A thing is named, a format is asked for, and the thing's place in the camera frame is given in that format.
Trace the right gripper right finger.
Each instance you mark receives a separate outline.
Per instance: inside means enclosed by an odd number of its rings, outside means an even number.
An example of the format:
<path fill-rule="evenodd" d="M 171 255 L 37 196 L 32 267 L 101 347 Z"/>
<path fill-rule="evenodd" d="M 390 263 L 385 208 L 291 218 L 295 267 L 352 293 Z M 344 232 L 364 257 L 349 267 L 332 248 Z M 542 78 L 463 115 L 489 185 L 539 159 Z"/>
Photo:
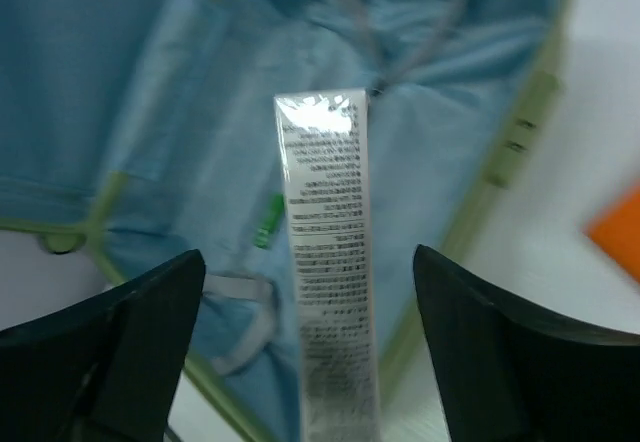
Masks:
<path fill-rule="evenodd" d="M 638 440 L 638 335 L 535 304 L 427 246 L 413 273 L 451 440 Z"/>

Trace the green hard-shell suitcase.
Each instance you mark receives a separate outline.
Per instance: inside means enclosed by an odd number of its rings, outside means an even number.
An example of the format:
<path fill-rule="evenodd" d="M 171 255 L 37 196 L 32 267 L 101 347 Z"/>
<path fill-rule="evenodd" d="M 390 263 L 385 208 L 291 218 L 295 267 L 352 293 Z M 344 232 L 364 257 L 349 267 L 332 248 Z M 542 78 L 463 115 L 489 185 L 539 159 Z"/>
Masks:
<path fill-rule="evenodd" d="M 274 99 L 363 89 L 379 399 L 418 346 L 417 245 L 460 258 L 557 86 L 568 0 L 1 0 L 1 226 L 115 284 L 201 252 L 186 372 L 304 441 Z"/>

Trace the white toothpaste tube box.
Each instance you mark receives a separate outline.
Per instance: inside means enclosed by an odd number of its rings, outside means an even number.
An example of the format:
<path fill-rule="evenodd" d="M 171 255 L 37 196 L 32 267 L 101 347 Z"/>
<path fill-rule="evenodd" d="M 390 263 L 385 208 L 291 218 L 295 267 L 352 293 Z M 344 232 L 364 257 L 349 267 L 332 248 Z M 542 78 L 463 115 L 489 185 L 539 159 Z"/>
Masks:
<path fill-rule="evenodd" d="M 363 89 L 274 99 L 300 339 L 304 441 L 378 441 Z"/>

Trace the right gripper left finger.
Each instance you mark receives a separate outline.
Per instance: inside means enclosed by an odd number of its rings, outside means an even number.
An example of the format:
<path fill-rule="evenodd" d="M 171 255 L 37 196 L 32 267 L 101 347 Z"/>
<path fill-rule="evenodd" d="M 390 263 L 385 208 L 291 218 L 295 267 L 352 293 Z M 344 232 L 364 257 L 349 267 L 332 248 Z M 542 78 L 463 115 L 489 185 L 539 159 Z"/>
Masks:
<path fill-rule="evenodd" d="M 199 309 L 188 250 L 1 332 L 4 441 L 161 441 Z"/>

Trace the orange cloth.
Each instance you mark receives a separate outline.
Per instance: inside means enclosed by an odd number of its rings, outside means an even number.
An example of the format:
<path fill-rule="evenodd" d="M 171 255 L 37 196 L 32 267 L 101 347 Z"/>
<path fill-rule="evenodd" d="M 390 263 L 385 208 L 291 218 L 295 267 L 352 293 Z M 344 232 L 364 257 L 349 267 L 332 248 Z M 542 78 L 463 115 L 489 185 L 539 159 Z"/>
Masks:
<path fill-rule="evenodd" d="M 639 178 L 630 181 L 586 223 L 585 235 L 639 283 Z"/>

